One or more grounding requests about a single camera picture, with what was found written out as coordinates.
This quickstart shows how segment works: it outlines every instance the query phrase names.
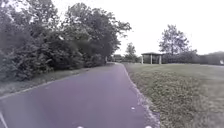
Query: path marking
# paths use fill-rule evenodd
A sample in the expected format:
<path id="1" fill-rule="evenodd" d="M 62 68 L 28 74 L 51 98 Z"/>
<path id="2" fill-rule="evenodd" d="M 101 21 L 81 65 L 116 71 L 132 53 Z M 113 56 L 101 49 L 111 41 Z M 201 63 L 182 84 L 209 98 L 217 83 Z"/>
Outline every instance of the path marking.
<path id="1" fill-rule="evenodd" d="M 4 128 L 9 128 L 1 112 L 0 112 L 0 121 L 2 122 Z"/>

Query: distant tree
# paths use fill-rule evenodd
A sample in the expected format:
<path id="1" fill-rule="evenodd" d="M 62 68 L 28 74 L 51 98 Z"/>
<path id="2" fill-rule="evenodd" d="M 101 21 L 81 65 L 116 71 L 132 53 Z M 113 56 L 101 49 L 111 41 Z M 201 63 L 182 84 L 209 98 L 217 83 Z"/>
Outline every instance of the distant tree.
<path id="1" fill-rule="evenodd" d="M 161 52 L 171 55 L 189 50 L 188 39 L 184 33 L 177 30 L 175 25 L 168 25 L 168 29 L 162 33 L 162 41 L 159 42 Z"/>
<path id="2" fill-rule="evenodd" d="M 135 46 L 132 43 L 128 43 L 126 53 L 128 55 L 135 55 Z"/>
<path id="3" fill-rule="evenodd" d="M 135 52 L 135 46 L 132 43 L 128 43 L 125 60 L 129 62 L 136 62 L 138 60 L 138 57 L 136 56 Z"/>

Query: overcast sky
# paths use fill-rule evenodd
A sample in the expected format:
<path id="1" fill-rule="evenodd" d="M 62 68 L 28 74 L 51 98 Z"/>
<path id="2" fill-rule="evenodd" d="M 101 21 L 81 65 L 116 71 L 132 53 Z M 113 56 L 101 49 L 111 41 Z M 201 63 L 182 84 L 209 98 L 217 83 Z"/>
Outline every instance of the overcast sky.
<path id="1" fill-rule="evenodd" d="M 199 54 L 224 51 L 223 0 L 53 0 L 60 13 L 77 2 L 113 12 L 120 21 L 133 28 L 122 39 L 120 50 L 132 42 L 138 55 L 158 52 L 158 42 L 167 24 L 177 26 Z"/>

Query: paved path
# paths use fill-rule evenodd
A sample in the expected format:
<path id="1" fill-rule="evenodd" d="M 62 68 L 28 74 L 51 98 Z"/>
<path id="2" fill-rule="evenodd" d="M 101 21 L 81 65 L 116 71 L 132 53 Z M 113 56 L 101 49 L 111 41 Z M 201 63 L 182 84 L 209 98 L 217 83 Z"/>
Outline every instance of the paved path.
<path id="1" fill-rule="evenodd" d="M 0 100 L 0 128 L 154 128 L 147 114 L 121 64 Z"/>

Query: green lawn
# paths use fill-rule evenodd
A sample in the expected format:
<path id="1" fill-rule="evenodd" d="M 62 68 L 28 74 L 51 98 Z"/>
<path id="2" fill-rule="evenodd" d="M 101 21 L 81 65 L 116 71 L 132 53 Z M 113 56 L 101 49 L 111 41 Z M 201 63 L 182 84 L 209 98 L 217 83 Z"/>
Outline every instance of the green lawn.
<path id="1" fill-rule="evenodd" d="M 224 67 L 126 64 L 167 128 L 224 128 Z"/>

